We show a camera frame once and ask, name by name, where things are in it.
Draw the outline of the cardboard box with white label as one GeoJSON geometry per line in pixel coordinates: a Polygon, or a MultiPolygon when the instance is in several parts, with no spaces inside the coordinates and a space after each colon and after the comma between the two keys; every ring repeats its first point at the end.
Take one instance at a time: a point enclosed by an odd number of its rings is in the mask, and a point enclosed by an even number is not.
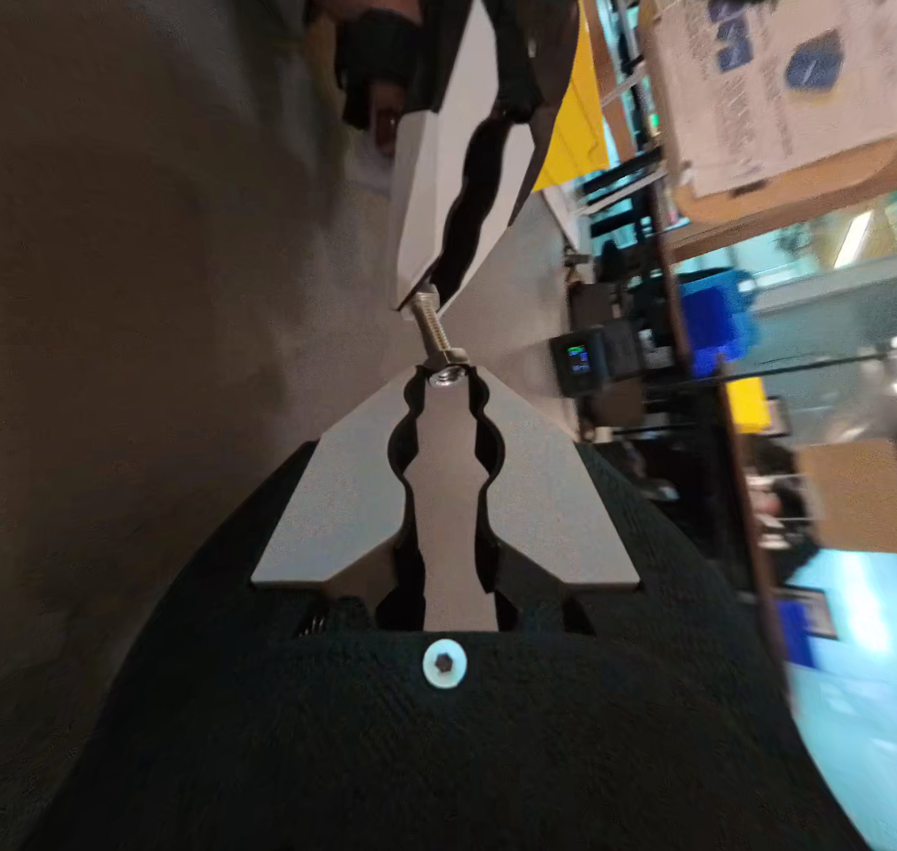
{"type": "Polygon", "coordinates": [[[704,225],[865,184],[895,162],[895,0],[647,0],[672,193],[704,225]]]}

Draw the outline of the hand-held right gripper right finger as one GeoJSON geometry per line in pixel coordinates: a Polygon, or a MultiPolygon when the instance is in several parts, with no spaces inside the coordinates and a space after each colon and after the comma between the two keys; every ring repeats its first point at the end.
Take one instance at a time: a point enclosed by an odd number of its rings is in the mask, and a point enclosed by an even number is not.
{"type": "Polygon", "coordinates": [[[516,608],[640,577],[570,434],[487,369],[469,372],[477,496],[475,561],[487,593],[516,608]]]}

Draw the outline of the yellow plastic bin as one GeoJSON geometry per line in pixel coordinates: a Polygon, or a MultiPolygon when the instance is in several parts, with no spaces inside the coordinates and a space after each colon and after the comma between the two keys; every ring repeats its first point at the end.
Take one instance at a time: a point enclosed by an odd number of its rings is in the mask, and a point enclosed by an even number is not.
{"type": "Polygon", "coordinates": [[[771,427],[769,400],[759,376],[727,382],[726,399],[737,433],[761,434],[771,427]]]}
{"type": "Polygon", "coordinates": [[[609,168],[600,88],[588,19],[578,0],[576,54],[550,144],[533,192],[569,184],[609,168]]]}

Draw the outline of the steel bolt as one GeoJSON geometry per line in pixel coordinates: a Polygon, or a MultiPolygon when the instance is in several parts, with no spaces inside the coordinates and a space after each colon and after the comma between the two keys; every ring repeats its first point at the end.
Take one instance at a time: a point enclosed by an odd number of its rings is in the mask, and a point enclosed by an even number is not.
{"type": "Polygon", "coordinates": [[[410,298],[406,307],[420,333],[425,352],[424,362],[427,358],[427,353],[432,350],[460,348],[453,346],[448,339],[441,323],[440,306],[441,299],[436,288],[432,285],[424,285],[421,290],[417,291],[410,298]]]}

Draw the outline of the blue plastic bin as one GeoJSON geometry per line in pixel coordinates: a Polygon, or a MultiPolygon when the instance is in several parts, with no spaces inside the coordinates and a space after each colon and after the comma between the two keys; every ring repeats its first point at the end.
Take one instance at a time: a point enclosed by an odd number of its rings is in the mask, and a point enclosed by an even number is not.
{"type": "Polygon", "coordinates": [[[795,666],[817,669],[810,625],[804,605],[795,599],[777,600],[786,660],[795,666]]]}
{"type": "Polygon", "coordinates": [[[713,375],[720,360],[737,362],[759,340],[751,297],[737,285],[712,286],[682,298],[691,348],[691,375],[713,375]]]}

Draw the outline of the black power station with display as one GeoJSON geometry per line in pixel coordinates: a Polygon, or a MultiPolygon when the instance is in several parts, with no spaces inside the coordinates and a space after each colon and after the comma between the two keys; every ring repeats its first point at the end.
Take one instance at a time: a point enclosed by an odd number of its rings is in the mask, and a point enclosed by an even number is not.
{"type": "Polygon", "coordinates": [[[577,399],[643,372],[641,343],[622,323],[608,323],[557,335],[548,350],[563,397],[577,399]]]}

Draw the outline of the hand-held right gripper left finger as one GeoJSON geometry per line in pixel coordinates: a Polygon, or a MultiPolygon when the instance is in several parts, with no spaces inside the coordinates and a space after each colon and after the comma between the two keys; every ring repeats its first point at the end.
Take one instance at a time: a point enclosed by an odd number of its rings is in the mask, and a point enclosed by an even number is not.
{"type": "Polygon", "coordinates": [[[258,588],[356,598],[384,629],[420,631],[426,600],[413,490],[427,375],[407,369],[326,431],[251,576],[258,588]]]}

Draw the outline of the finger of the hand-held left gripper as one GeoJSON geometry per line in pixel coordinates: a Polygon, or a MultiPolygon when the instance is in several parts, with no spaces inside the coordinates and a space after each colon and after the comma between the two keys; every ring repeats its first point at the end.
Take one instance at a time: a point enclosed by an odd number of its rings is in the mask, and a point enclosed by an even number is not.
{"type": "Polygon", "coordinates": [[[394,310],[407,305],[443,256],[470,142],[498,92],[496,33],[484,0],[472,0],[441,108],[409,113],[398,125],[387,229],[394,310]]]}
{"type": "Polygon", "coordinates": [[[441,312],[470,283],[515,218],[519,199],[529,193],[533,155],[528,124],[485,123],[475,132],[434,266],[441,312]]]}

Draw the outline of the steel hex nut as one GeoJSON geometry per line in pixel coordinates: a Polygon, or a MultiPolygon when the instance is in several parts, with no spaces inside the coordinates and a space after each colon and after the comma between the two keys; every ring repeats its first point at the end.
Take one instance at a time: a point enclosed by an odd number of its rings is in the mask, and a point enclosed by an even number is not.
{"type": "Polygon", "coordinates": [[[449,388],[466,380],[469,359],[460,348],[432,350],[427,353],[423,368],[431,387],[449,388]]]}

